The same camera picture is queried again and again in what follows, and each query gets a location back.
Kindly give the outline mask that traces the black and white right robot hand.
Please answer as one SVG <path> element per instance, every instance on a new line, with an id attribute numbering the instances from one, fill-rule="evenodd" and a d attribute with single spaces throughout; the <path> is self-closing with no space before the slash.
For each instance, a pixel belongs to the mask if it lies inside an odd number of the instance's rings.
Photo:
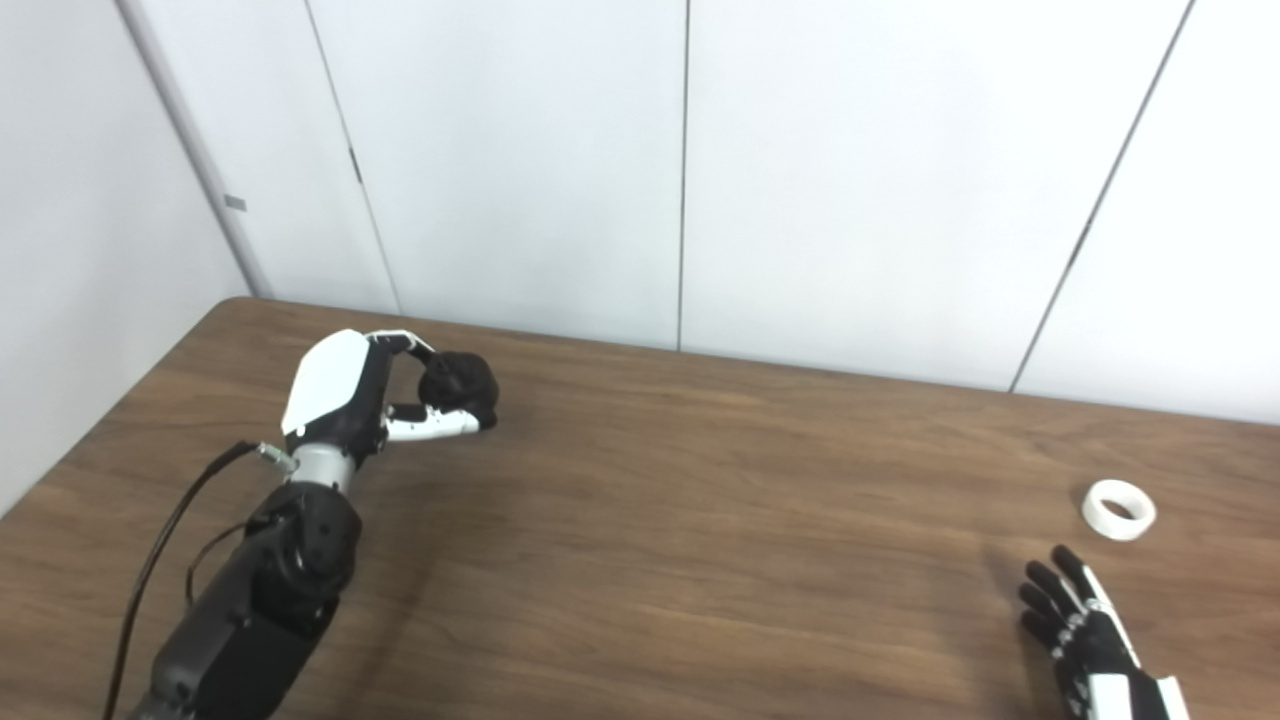
<path id="1" fill-rule="evenodd" d="M 1175 676 L 1151 675 L 1103 584 L 1073 550 L 1030 560 L 1018 588 L 1021 628 L 1050 657 L 1069 719 L 1187 719 Z"/>

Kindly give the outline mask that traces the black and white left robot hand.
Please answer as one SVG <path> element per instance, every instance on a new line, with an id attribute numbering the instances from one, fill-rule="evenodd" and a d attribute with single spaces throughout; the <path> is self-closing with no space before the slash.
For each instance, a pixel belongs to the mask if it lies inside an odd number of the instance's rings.
<path id="1" fill-rule="evenodd" d="M 390 404 L 387 392 L 398 356 L 419 361 L 413 404 Z M 477 354 L 440 351 L 410 331 L 338 331 L 300 361 L 282 418 L 285 451 L 305 445 L 338 448 L 356 464 L 385 445 L 489 430 L 500 395 Z"/>

